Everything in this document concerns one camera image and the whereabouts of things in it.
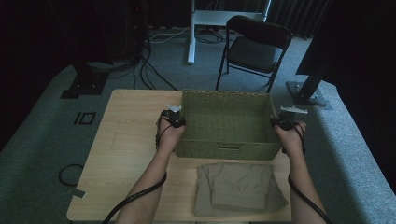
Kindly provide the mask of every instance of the chair seat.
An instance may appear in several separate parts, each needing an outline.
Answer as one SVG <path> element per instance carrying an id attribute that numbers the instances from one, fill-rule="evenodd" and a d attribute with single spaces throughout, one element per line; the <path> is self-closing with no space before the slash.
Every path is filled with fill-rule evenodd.
<path id="1" fill-rule="evenodd" d="M 228 51 L 227 60 L 239 66 L 271 73 L 276 67 L 281 52 L 282 49 L 277 47 L 259 44 L 238 36 Z"/>

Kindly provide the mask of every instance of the hand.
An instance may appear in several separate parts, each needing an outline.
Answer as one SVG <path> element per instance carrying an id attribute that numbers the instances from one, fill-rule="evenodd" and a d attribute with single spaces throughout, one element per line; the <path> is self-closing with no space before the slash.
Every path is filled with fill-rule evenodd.
<path id="1" fill-rule="evenodd" d="M 300 132 L 302 137 L 304 137 L 306 123 L 299 122 L 299 125 L 296 125 L 297 130 Z M 303 143 L 299 134 L 294 129 L 289 131 L 284 131 L 279 126 L 275 125 L 275 132 L 280 138 L 280 142 L 283 148 L 287 150 L 287 154 L 290 156 L 294 155 L 304 155 L 303 154 Z"/>
<path id="2" fill-rule="evenodd" d="M 160 137 L 160 146 L 158 150 L 172 152 L 180 141 L 180 137 L 185 130 L 185 125 L 175 128 L 165 119 L 165 117 L 162 117 L 160 127 L 160 133 L 162 133 L 162 135 Z"/>

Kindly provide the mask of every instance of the forearm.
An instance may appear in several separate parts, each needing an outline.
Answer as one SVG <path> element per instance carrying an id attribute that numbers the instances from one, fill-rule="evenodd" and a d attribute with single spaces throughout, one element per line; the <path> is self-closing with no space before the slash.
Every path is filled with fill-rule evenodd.
<path id="1" fill-rule="evenodd" d="M 325 212 L 302 154 L 290 157 L 290 178 L 303 195 Z M 290 199 L 293 223 L 325 223 L 323 218 L 303 201 L 293 189 L 290 190 Z"/>
<path id="2" fill-rule="evenodd" d="M 134 184 L 128 196 L 147 189 L 163 179 L 171 155 L 168 151 L 159 148 L 146 171 Z M 120 210 L 116 223 L 151 223 L 160 201 L 162 189 L 163 187 L 159 187 L 151 193 L 125 205 Z"/>

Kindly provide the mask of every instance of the folded towel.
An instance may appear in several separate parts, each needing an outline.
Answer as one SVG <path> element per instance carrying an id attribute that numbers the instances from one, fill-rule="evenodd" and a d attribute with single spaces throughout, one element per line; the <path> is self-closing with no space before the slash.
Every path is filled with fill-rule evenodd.
<path id="1" fill-rule="evenodd" d="M 286 204 L 272 165 L 213 163 L 198 167 L 196 216 L 273 212 Z"/>

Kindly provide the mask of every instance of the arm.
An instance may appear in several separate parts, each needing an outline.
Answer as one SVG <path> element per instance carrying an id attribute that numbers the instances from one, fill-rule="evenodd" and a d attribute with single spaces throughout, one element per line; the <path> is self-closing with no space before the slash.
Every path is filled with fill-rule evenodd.
<path id="1" fill-rule="evenodd" d="M 301 122 L 300 126 L 297 126 L 297 128 L 300 130 L 300 133 L 304 133 L 306 124 Z M 300 136 L 295 130 L 284 131 L 278 126 L 275 126 L 275 130 L 282 146 L 287 150 L 290 159 L 290 178 L 294 182 L 294 185 L 303 195 L 325 212 L 323 203 L 318 196 L 308 172 Z M 292 189 L 290 190 L 290 199 L 291 219 L 293 223 L 325 223 L 323 218 Z"/>
<path id="2" fill-rule="evenodd" d="M 161 129 L 162 132 L 170 124 L 165 119 L 162 119 Z M 168 166 L 169 158 L 180 140 L 180 136 L 185 130 L 185 126 L 180 128 L 170 127 L 163 132 L 160 139 L 160 145 L 148 165 L 146 171 L 140 176 L 137 182 L 132 187 L 128 196 L 133 195 L 143 189 L 147 189 L 163 179 Z M 155 212 L 157 211 L 158 203 L 160 201 L 161 192 L 163 187 L 159 187 L 151 193 L 128 203 L 121 208 L 117 216 L 117 224 L 131 224 L 131 223 L 152 223 Z"/>

